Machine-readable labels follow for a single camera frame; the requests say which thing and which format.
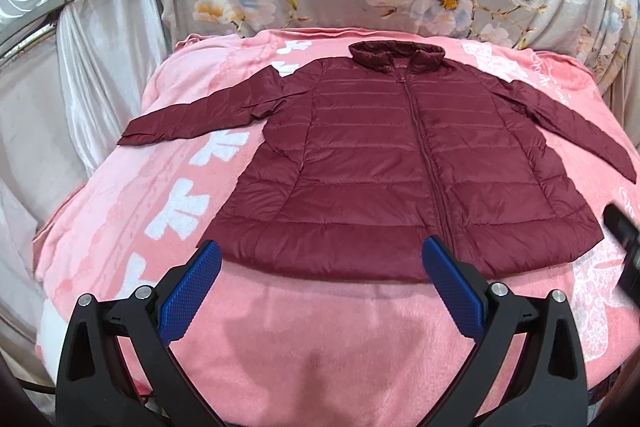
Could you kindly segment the maroon quilted puffer jacket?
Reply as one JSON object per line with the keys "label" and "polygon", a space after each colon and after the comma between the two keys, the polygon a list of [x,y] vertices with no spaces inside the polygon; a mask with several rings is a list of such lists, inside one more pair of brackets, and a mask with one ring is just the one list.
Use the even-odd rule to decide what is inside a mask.
{"label": "maroon quilted puffer jacket", "polygon": [[637,178],[620,143],[530,84],[395,40],[287,76],[265,67],[130,121],[120,144],[256,121],[262,144],[204,237],[287,277],[417,282],[430,236],[491,279],[582,257],[603,233],[548,134]]}

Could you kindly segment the pink blanket with white bows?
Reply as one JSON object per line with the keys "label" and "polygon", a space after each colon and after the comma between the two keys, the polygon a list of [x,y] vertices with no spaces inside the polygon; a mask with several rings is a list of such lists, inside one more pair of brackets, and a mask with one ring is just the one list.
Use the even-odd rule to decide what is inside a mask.
{"label": "pink blanket with white bows", "polygon": [[[574,58],[489,43],[364,29],[265,30],[176,44],[151,77],[143,112],[191,102],[265,66],[290,75],[317,57],[348,55],[362,40],[435,43],[447,56],[505,80],[521,79],[582,113],[632,153],[591,72]],[[611,200],[638,220],[639,184],[543,131],[600,215]],[[191,257],[262,139],[262,124],[193,141],[116,148],[35,239],[43,305],[37,353],[55,378],[77,298],[126,298]],[[588,385],[604,381],[639,346],[639,314],[615,284],[623,253],[607,237],[572,265],[506,283],[520,295],[570,297]],[[171,343],[217,413],[245,426],[414,426],[473,347],[431,285],[332,284],[222,270],[186,335]]]}

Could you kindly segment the silver satin curtain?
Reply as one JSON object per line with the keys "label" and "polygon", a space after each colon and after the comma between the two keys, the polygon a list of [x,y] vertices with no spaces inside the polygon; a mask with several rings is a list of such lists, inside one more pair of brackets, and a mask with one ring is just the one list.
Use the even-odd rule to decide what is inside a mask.
{"label": "silver satin curtain", "polygon": [[1,0],[1,356],[49,384],[35,238],[114,150],[167,54],[157,0]]}

